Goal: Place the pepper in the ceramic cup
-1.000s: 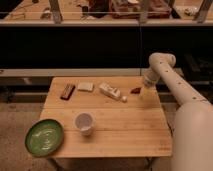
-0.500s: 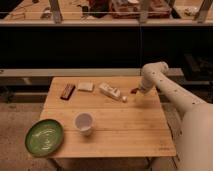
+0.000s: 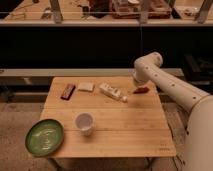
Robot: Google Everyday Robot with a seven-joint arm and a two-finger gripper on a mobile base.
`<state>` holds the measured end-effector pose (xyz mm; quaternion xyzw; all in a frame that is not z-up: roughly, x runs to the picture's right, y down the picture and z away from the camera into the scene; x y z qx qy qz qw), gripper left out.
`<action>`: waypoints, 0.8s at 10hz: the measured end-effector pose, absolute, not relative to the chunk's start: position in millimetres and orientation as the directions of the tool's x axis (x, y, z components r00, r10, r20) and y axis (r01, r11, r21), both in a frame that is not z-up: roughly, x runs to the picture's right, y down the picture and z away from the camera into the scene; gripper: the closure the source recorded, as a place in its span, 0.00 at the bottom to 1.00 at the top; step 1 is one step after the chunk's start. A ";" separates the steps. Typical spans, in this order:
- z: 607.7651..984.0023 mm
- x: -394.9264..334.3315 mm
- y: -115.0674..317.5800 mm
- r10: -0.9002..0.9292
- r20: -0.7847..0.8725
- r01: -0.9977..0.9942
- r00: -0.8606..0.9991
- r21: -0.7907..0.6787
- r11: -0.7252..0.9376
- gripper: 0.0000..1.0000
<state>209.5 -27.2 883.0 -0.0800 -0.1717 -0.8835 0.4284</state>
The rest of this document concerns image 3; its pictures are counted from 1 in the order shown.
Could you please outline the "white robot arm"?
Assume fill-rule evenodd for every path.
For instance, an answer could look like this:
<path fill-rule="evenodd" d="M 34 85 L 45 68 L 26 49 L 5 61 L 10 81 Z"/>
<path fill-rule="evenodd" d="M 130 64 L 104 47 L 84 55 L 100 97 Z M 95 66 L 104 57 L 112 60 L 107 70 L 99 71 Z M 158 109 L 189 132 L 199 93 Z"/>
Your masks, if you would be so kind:
<path fill-rule="evenodd" d="M 163 71 L 162 63 L 158 52 L 137 58 L 134 83 L 141 86 L 152 81 L 190 113 L 182 171 L 213 171 L 213 95 Z"/>

